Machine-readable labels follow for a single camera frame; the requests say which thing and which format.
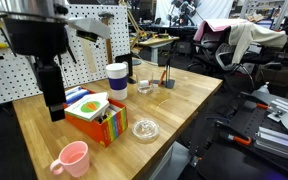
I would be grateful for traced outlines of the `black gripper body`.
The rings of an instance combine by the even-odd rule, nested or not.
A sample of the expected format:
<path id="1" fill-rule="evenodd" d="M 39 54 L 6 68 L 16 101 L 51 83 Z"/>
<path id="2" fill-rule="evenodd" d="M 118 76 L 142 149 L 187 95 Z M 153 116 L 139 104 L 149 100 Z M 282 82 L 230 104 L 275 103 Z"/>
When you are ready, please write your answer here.
<path id="1" fill-rule="evenodd" d="M 56 55 L 66 52 L 63 23 L 11 18 L 5 18 L 4 22 L 17 54 L 39 57 L 48 63 Z"/>

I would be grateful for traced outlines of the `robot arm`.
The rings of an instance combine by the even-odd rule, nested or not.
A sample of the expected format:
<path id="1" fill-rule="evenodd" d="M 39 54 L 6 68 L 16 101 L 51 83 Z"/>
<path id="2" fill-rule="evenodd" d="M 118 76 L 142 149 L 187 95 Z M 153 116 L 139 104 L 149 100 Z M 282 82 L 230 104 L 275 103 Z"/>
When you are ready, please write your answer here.
<path id="1" fill-rule="evenodd" d="M 0 0 L 0 12 L 13 50 L 33 56 L 39 89 L 53 122 L 64 119 L 66 101 L 61 69 L 54 61 L 66 51 L 65 22 L 68 9 L 57 0 Z"/>

